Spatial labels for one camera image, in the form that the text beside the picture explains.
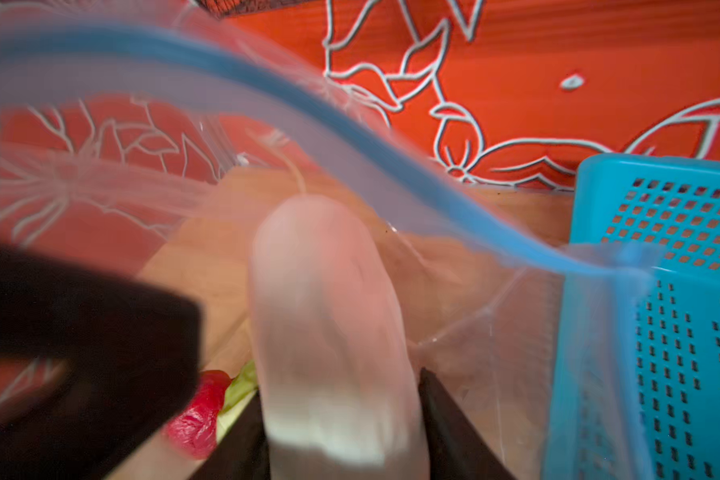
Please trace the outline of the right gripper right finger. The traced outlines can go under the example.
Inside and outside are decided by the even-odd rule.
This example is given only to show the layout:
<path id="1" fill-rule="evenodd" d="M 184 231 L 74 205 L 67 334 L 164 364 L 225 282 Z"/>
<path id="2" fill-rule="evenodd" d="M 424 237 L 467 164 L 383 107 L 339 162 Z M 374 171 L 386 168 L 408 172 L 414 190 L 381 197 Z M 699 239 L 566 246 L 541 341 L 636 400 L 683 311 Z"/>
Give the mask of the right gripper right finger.
<path id="1" fill-rule="evenodd" d="M 514 479 L 433 372 L 420 370 L 418 392 L 432 480 Z"/>

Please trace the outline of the green cabbage toy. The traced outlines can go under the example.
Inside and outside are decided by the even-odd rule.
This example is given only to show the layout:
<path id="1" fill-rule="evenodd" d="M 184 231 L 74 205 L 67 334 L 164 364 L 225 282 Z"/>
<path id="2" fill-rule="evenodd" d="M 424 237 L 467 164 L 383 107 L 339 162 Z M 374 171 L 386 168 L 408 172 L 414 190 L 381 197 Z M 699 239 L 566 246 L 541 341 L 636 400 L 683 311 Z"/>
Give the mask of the green cabbage toy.
<path id="1" fill-rule="evenodd" d="M 246 363 L 224 393 L 224 402 L 216 424 L 216 441 L 221 443 L 234 423 L 258 391 L 258 377 L 254 361 Z"/>

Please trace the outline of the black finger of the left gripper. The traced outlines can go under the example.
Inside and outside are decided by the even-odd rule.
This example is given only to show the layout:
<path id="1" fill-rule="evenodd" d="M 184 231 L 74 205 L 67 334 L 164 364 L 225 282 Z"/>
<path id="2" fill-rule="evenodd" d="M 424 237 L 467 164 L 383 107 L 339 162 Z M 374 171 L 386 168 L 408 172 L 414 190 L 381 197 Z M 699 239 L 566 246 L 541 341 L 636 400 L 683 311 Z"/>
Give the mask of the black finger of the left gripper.
<path id="1" fill-rule="evenodd" d="M 197 385 L 202 313 L 143 283 L 0 245 L 0 357 L 67 371 L 0 408 L 0 479 L 101 479 Z"/>

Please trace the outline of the red apple toy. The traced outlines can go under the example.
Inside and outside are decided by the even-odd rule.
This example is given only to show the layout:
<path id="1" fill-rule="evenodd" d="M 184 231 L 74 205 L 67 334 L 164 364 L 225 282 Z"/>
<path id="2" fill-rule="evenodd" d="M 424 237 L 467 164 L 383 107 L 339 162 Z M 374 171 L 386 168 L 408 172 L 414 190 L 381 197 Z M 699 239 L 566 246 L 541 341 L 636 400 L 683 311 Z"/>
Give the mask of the red apple toy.
<path id="1" fill-rule="evenodd" d="M 195 460 L 207 459 L 217 445 L 217 418 L 231 381 L 220 370 L 202 372 L 193 398 L 166 423 L 162 436 L 183 454 Z"/>

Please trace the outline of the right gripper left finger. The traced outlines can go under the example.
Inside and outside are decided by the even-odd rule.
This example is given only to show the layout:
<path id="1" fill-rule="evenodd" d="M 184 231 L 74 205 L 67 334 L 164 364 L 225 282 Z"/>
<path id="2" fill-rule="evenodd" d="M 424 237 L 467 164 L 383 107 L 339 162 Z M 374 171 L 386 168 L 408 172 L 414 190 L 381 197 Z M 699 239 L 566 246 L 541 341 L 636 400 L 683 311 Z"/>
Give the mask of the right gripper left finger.
<path id="1" fill-rule="evenodd" d="M 269 447 L 260 395 L 255 393 L 191 480 L 269 480 Z"/>

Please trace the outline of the white radish toy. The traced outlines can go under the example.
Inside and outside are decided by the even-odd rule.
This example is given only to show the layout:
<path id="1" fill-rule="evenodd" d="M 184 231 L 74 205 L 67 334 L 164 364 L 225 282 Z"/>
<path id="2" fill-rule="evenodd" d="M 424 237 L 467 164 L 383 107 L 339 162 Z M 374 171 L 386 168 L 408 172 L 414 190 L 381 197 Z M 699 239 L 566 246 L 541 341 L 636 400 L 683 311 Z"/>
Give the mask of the white radish toy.
<path id="1" fill-rule="evenodd" d="M 375 242 L 318 195 L 255 234 L 248 304 L 275 479 L 426 479 L 429 451 L 401 307 Z"/>

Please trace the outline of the clear zip top bag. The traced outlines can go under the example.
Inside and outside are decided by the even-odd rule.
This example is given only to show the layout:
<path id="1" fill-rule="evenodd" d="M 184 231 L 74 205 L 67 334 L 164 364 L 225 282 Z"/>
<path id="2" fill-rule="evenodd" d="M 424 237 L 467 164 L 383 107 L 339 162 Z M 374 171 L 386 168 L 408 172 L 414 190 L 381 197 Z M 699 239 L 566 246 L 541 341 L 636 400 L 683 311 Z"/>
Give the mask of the clear zip top bag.
<path id="1" fill-rule="evenodd" d="M 612 474 L 653 477 L 628 321 L 650 287 L 657 248 L 544 244 L 377 132 L 321 78 L 242 33 L 218 48 L 107 20 L 0 26 L 0 120 L 0 235 L 16 245 L 127 273 L 194 214 L 253 218 L 260 207 L 250 193 L 211 198 L 242 168 L 243 150 L 221 126 L 233 120 L 283 134 L 388 226 L 453 240 L 511 269 L 510 299 L 488 307 L 483 326 L 528 323 L 533 295 L 521 284 L 560 283 L 554 332 L 533 334 L 556 361 L 543 471 L 572 476 L 573 424 L 562 405 L 589 396 L 603 416 Z"/>

